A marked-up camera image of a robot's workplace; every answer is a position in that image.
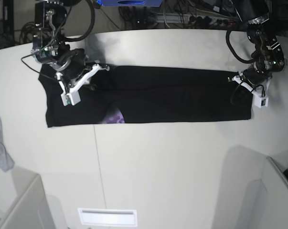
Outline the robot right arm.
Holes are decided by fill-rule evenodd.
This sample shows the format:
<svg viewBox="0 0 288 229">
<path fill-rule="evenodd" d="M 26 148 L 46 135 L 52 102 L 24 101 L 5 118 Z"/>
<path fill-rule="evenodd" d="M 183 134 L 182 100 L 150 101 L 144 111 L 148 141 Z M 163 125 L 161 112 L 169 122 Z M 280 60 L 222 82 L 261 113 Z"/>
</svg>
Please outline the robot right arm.
<svg viewBox="0 0 288 229">
<path fill-rule="evenodd" d="M 90 24 L 86 32 L 78 38 L 67 38 L 63 29 L 78 0 L 41 0 L 35 4 L 34 29 L 32 32 L 31 54 L 21 58 L 33 57 L 40 64 L 50 65 L 59 73 L 58 81 L 72 88 L 78 81 L 92 70 L 86 64 L 87 55 L 82 48 L 71 49 L 70 42 L 84 40 L 92 31 L 95 24 L 95 10 L 101 5 L 97 0 L 88 0 Z"/>
</svg>

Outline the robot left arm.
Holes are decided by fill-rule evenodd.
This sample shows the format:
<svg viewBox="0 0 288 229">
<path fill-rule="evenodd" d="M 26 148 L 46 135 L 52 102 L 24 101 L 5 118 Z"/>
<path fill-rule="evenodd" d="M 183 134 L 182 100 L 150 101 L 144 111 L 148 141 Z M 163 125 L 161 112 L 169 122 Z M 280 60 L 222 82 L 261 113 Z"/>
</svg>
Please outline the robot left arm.
<svg viewBox="0 0 288 229">
<path fill-rule="evenodd" d="M 226 44 L 238 61 L 249 65 L 239 76 L 254 87 L 271 78 L 273 73 L 283 71 L 285 57 L 269 19 L 267 3 L 264 0 L 233 0 L 231 3 L 240 19 L 236 26 L 246 25 L 247 37 L 254 44 L 255 51 L 249 60 L 238 56 L 230 42 L 232 29 L 226 32 Z"/>
</svg>

